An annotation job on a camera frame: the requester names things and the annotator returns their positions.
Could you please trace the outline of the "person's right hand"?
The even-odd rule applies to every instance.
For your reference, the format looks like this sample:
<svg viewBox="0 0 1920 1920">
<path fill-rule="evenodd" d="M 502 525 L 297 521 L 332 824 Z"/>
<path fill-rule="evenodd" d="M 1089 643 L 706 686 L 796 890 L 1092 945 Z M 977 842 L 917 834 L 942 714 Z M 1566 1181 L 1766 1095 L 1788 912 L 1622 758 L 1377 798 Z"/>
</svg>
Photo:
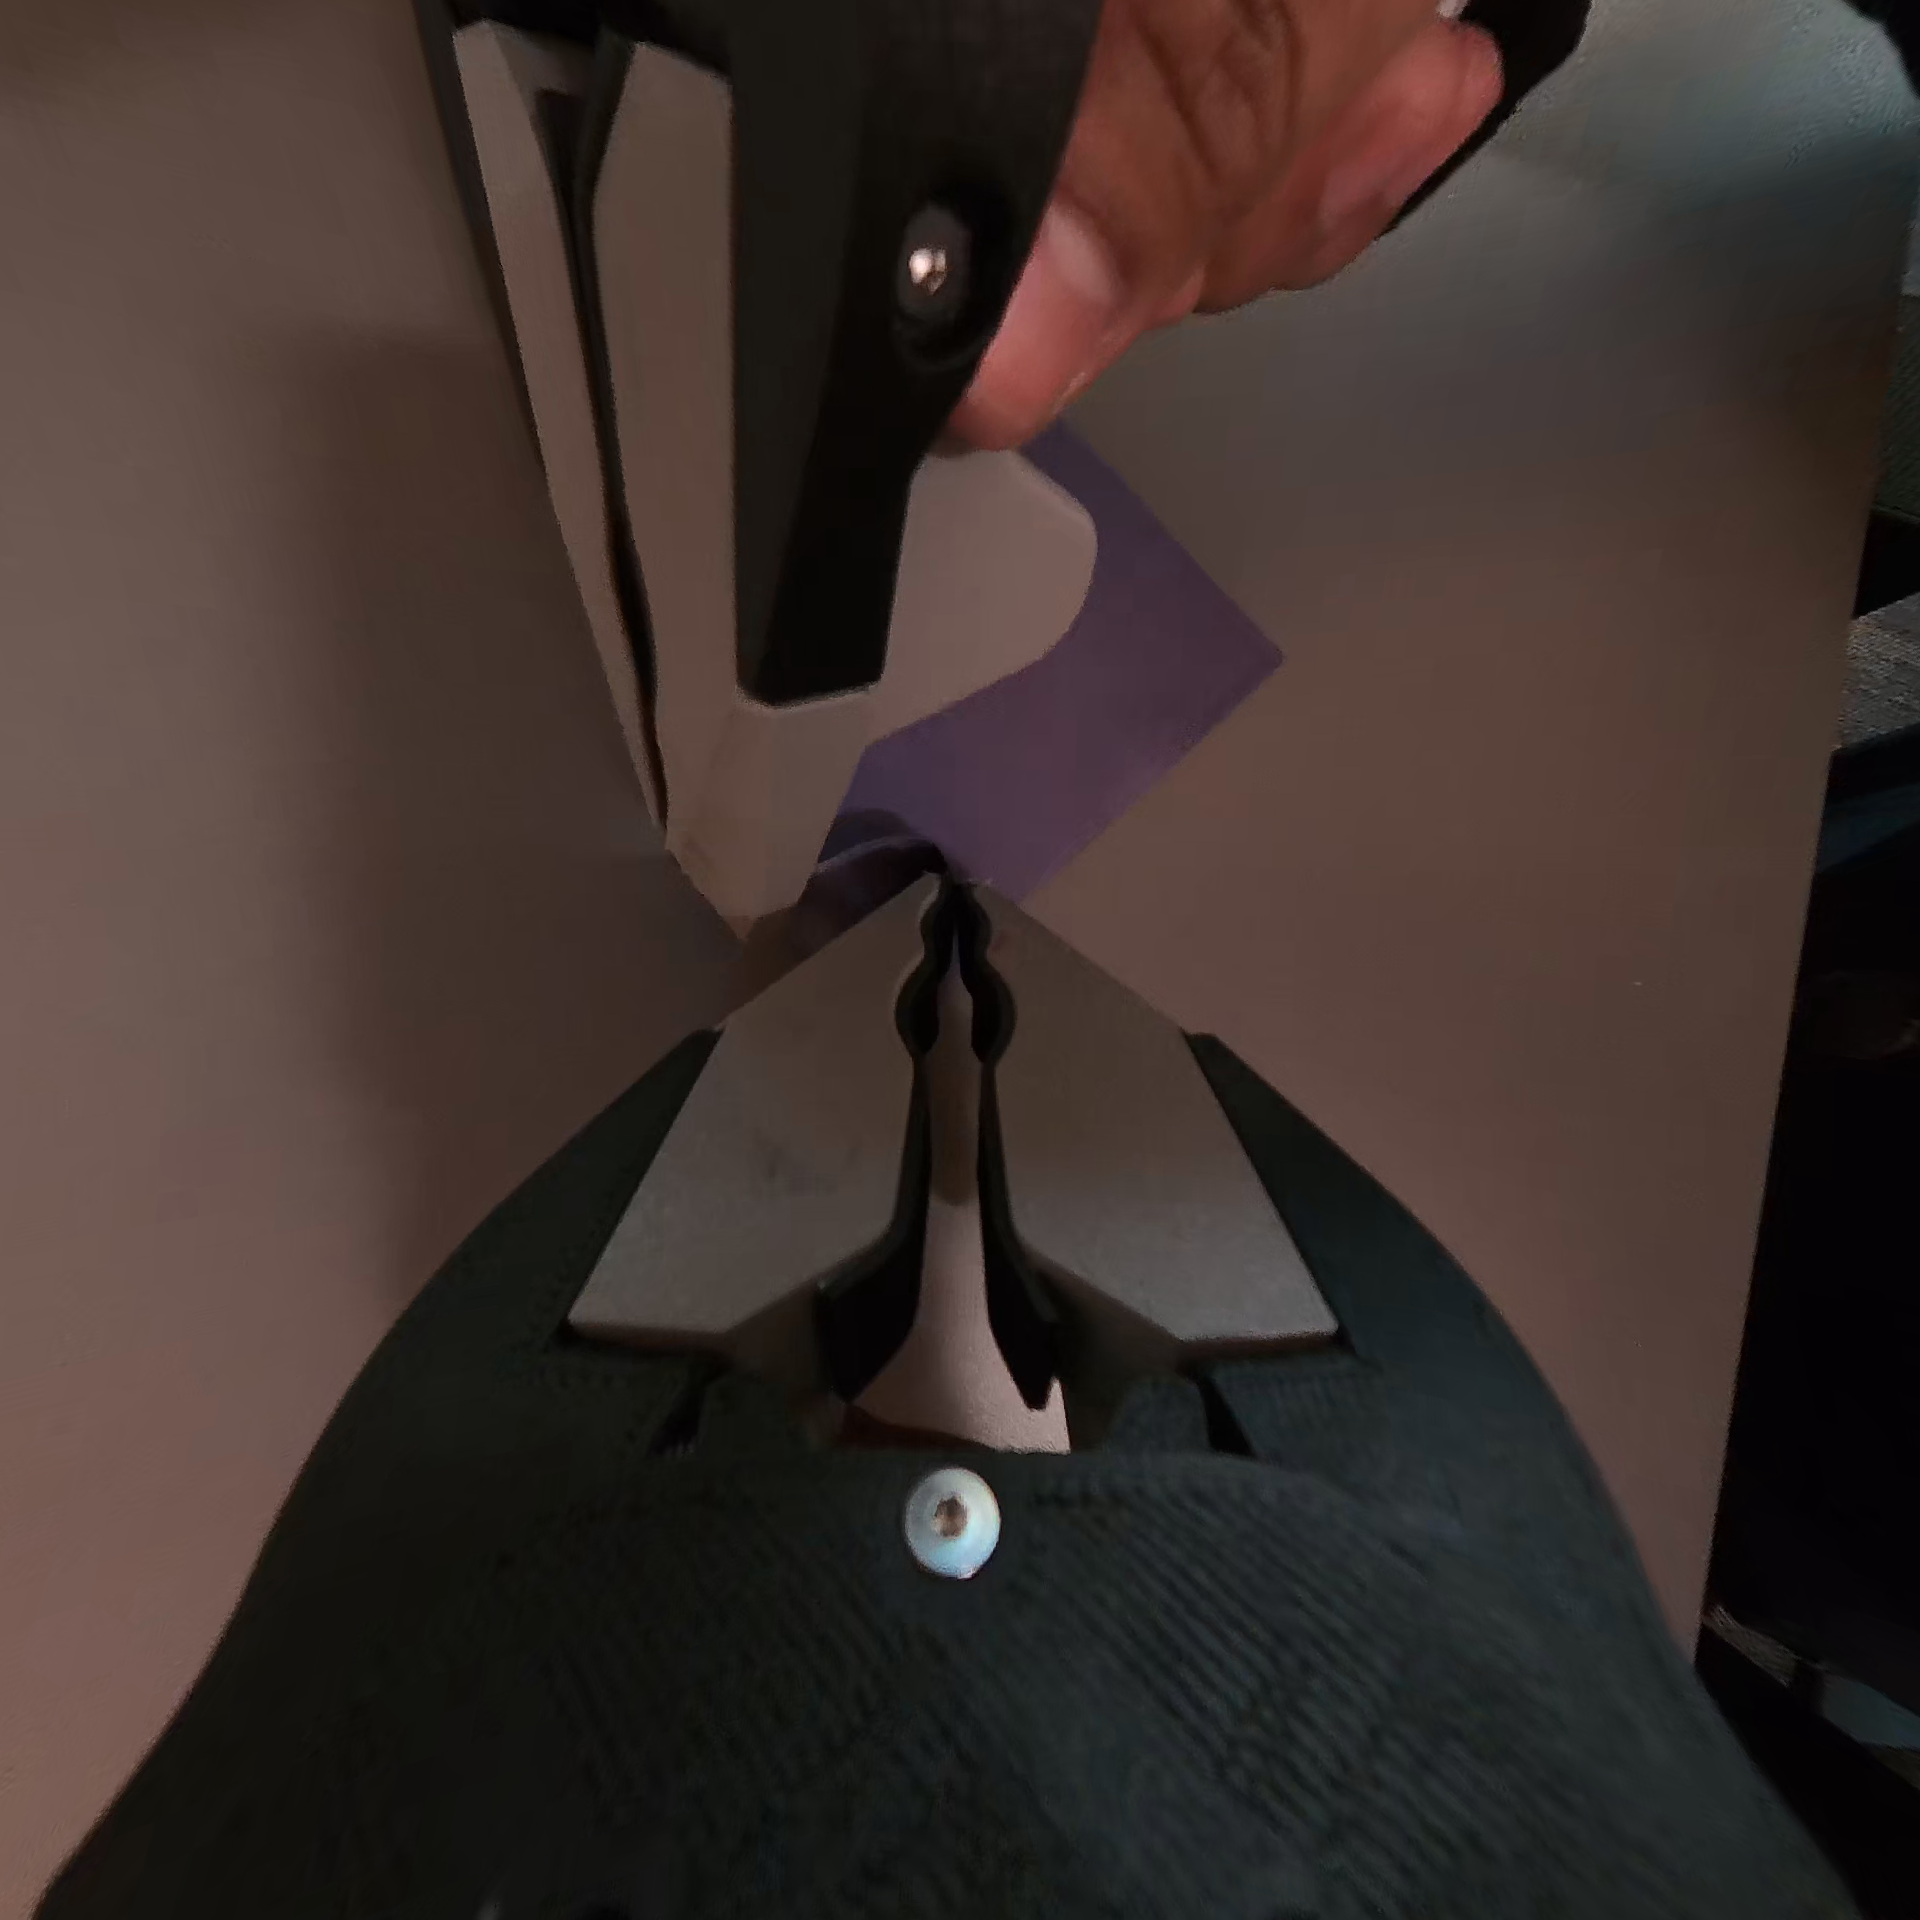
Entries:
<svg viewBox="0 0 1920 1920">
<path fill-rule="evenodd" d="M 1341 274 L 1503 88 L 1494 37 L 1441 5 L 1105 5 L 1057 185 L 946 443 L 1019 448 L 1142 336 Z"/>
</svg>

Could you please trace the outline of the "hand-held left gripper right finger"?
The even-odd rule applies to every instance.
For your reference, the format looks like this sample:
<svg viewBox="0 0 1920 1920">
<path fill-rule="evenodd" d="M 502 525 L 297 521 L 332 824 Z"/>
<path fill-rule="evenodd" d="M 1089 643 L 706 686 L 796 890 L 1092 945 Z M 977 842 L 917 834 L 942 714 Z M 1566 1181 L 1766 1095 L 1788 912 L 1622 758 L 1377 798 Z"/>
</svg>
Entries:
<svg viewBox="0 0 1920 1920">
<path fill-rule="evenodd" d="M 956 890 L 987 1315 L 1031 1408 L 1332 1347 L 1338 1317 L 1194 1038 L 985 884 Z"/>
</svg>

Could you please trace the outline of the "purple paper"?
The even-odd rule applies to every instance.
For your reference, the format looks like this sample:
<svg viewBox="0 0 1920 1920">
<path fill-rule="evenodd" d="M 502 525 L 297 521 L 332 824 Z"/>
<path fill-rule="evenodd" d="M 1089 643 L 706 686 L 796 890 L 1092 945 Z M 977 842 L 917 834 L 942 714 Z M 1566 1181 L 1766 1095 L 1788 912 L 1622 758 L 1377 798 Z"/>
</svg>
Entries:
<svg viewBox="0 0 1920 1920">
<path fill-rule="evenodd" d="M 1033 666 L 871 746 L 801 907 L 757 924 L 735 996 L 828 945 L 889 884 L 854 877 L 905 842 L 1033 905 L 1282 666 L 1122 474 L 1070 426 L 1028 458 L 1090 514 L 1094 560 L 1068 632 Z"/>
</svg>

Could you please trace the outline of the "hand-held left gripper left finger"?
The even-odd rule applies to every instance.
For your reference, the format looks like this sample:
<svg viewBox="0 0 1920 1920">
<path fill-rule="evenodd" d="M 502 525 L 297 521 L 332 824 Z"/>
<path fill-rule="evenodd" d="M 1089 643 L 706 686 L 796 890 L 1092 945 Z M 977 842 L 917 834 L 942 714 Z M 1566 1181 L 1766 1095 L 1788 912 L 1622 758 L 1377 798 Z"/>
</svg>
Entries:
<svg viewBox="0 0 1920 1920">
<path fill-rule="evenodd" d="M 919 1315 L 951 958 L 952 884 L 919 877 L 733 1014 L 571 1329 L 859 1401 Z"/>
</svg>

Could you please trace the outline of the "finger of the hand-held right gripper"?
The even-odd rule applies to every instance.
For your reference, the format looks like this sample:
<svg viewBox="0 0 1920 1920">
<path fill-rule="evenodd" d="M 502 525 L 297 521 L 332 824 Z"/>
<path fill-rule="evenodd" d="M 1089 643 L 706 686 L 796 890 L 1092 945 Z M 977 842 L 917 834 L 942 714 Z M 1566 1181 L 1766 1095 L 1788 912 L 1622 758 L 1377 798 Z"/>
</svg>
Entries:
<svg viewBox="0 0 1920 1920">
<path fill-rule="evenodd" d="M 571 254 L 571 194 L 546 119 L 546 109 L 584 102 L 591 61 L 557 37 L 497 20 L 458 27 L 451 52 L 544 491 L 655 839 L 662 841 L 665 798 L 636 661 L 639 628 L 616 583 L 612 482 Z"/>
<path fill-rule="evenodd" d="M 1016 452 L 937 455 L 883 546 L 875 685 L 772 704 L 739 666 L 733 97 L 643 46 L 593 207 L 612 433 L 652 641 L 665 845 L 728 920 L 799 900 L 866 749 L 1043 661 L 1097 534 Z"/>
</svg>

